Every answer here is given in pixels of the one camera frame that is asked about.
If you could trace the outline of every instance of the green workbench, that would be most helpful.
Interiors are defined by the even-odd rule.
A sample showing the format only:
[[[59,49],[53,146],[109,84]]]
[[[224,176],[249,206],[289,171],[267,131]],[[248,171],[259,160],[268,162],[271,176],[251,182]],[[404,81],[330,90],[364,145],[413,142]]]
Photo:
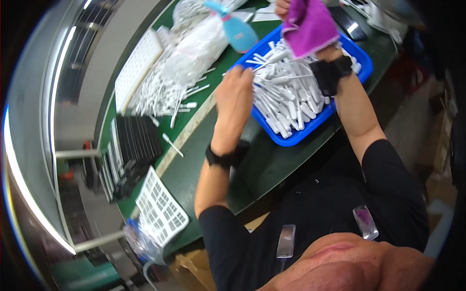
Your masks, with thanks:
[[[261,8],[267,5],[268,2],[265,0],[250,0],[242,8]],[[173,7],[174,4],[161,15],[153,25],[154,28],[158,28],[160,25],[171,27]],[[364,84],[369,94],[395,59],[396,50],[388,35],[369,27],[365,19],[352,8],[344,7],[344,9],[358,22],[368,36],[367,40],[357,44],[369,55],[374,65],[372,75]],[[262,38],[279,24],[279,21],[253,22],[252,27]],[[207,80],[199,84],[200,86],[211,84],[210,88],[193,95],[189,101],[203,103],[220,83],[221,74],[227,71],[240,57],[240,54],[228,47],[213,65],[217,69],[208,75]],[[163,118],[159,127],[160,135],[165,132],[172,140],[175,140],[193,114],[194,112],[180,114],[174,129],[169,127],[170,118]],[[109,123],[114,116],[115,105],[112,104],[104,120],[101,148],[106,147],[109,141]],[[165,247],[166,255],[202,236],[199,223],[194,215],[194,195],[199,172],[205,158],[204,152],[212,138],[216,118],[217,112],[214,108],[200,121],[200,124],[183,144],[181,151],[185,157],[174,157],[161,176],[167,189],[190,217],[188,226]],[[283,184],[285,179],[324,145],[340,127],[341,124],[337,118],[330,118],[299,144],[285,148],[275,144],[260,125],[253,118],[250,118],[241,138],[249,141],[251,148],[241,166],[231,174],[227,201],[232,212],[235,214],[242,212],[274,187],[280,183]],[[163,141],[162,146],[165,151],[169,148],[168,144]],[[124,217],[129,217],[132,213],[139,189],[139,187],[135,189],[131,198],[118,203]]]

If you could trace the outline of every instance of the spray bottle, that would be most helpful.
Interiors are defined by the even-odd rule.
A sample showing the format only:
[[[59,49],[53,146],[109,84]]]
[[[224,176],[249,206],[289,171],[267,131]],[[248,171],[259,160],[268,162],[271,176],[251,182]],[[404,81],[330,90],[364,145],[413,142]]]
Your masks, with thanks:
[[[259,41],[253,28],[241,19],[232,17],[225,6],[211,1],[205,1],[203,4],[220,16],[226,38],[238,53],[244,54]]]

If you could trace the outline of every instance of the person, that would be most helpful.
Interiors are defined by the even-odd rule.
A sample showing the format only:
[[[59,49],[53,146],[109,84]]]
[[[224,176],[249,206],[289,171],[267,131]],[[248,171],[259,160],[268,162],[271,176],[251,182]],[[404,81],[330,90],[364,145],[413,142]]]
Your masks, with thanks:
[[[277,0],[286,17],[287,0]],[[316,53],[332,61],[330,45]],[[234,67],[215,89],[218,118],[211,141],[231,153],[253,105],[253,72]],[[420,191],[386,140],[372,104],[353,73],[340,79],[336,109],[350,155],[336,155],[288,192],[250,233],[228,209],[229,171],[204,162],[194,210],[217,290],[415,290],[434,263],[423,255],[429,236]],[[379,235],[361,237],[353,209],[365,205]],[[281,229],[295,225],[293,257],[276,257]]]

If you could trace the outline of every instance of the purple towel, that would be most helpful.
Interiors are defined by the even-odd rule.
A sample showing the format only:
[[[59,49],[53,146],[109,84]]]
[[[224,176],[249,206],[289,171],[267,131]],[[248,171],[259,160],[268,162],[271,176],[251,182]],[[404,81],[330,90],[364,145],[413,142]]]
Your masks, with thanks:
[[[321,0],[292,0],[281,33],[295,58],[314,54],[340,38]]]

